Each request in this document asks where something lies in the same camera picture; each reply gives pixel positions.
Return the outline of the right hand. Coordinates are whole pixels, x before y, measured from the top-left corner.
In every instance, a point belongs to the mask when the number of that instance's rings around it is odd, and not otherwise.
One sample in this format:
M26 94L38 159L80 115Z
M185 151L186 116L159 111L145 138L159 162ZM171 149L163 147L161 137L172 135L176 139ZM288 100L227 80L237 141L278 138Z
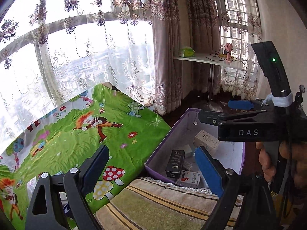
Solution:
M292 162L296 162L294 171L294 184L297 188L306 187L306 142L292 144ZM272 182L276 175L276 166L273 165L269 154L264 148L263 142L256 143L256 149L260 150L259 162L261 164L264 178L267 182ZM289 146L286 142L281 142L279 146L279 156L282 160L288 161L290 158Z

